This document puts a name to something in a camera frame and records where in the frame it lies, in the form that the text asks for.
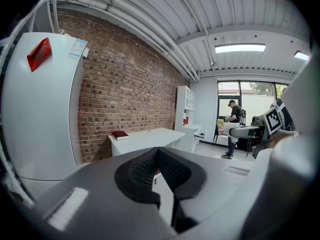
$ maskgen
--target table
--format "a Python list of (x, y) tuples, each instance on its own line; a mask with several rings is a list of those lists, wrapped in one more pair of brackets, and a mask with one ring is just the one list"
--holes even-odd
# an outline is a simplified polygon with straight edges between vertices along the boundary
[(109, 135), (112, 147), (112, 156), (119, 156), (128, 152), (153, 147), (170, 147), (181, 149), (183, 132), (166, 128), (157, 128), (128, 133), (129, 138), (116, 140), (113, 135)]

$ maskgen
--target cap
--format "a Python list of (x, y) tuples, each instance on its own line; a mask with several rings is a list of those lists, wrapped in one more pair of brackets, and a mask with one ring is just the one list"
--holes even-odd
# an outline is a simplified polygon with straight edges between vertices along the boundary
[(230, 107), (231, 103), (236, 103), (233, 99), (229, 101), (228, 107)]

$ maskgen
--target brick wall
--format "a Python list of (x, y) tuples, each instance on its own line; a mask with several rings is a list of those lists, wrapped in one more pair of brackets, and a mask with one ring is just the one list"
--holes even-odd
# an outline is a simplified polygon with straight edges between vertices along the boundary
[(79, 100), (78, 126), (84, 162), (112, 156), (113, 131), (173, 129), (178, 70), (125, 29), (88, 14), (58, 11), (59, 27), (86, 40), (89, 54)]

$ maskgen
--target ceiling light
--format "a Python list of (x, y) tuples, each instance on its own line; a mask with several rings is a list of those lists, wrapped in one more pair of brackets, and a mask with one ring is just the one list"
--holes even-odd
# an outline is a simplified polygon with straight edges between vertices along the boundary
[(236, 43), (227, 45), (218, 45), (215, 47), (215, 53), (227, 52), (263, 52), (266, 48), (265, 44), (259, 43)]
[(301, 52), (301, 51), (297, 51), (295, 54), (294, 54), (294, 57), (295, 58), (298, 58), (298, 59), (302, 59), (302, 60), (309, 60), (309, 55)]

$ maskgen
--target white refrigerator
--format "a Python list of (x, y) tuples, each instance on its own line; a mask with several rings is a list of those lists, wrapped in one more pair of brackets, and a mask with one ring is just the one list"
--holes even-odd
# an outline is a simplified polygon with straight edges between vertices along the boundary
[[(52, 57), (31, 72), (27, 55), (47, 37)], [(1, 97), (4, 142), (34, 200), (82, 166), (78, 104), (86, 45), (61, 34), (24, 33), (7, 66)]]

